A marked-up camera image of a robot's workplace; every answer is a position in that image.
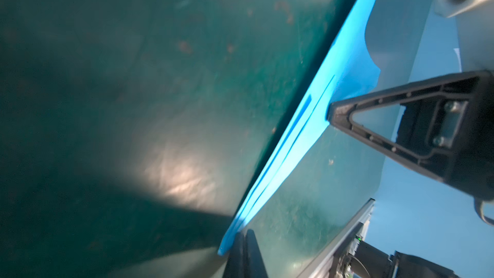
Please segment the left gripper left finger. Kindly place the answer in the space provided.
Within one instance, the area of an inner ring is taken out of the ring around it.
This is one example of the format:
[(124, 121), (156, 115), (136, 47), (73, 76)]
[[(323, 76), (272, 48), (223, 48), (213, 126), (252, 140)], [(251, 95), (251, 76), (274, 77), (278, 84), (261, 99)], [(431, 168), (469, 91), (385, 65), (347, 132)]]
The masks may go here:
[(245, 277), (245, 236), (237, 233), (226, 262), (222, 278), (244, 278)]

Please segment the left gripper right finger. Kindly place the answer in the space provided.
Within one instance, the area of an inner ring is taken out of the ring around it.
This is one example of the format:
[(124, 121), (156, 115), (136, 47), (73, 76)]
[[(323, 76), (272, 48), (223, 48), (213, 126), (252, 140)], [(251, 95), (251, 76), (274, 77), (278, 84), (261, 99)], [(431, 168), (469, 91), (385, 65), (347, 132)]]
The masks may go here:
[(252, 229), (247, 230), (244, 240), (244, 276), (268, 278), (257, 238)]

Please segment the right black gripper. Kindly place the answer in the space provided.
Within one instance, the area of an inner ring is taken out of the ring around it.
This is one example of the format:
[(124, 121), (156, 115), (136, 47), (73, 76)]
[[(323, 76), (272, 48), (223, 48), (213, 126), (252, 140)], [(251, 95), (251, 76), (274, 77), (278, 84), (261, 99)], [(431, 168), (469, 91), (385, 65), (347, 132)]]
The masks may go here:
[[(356, 115), (403, 106), (395, 141)], [(493, 200), (493, 73), (454, 73), (333, 102), (329, 123), (406, 168)]]

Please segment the blue square paper sheet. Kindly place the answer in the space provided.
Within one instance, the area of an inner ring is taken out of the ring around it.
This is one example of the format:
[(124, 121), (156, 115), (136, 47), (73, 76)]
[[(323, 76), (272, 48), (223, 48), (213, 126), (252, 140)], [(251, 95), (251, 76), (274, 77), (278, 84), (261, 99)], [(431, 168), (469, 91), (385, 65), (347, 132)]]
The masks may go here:
[(356, 0), (320, 68), (257, 180), (226, 231), (218, 255), (225, 255), (242, 231), (287, 179), (330, 125), (331, 103), (365, 95), (379, 79), (365, 32), (376, 0)]

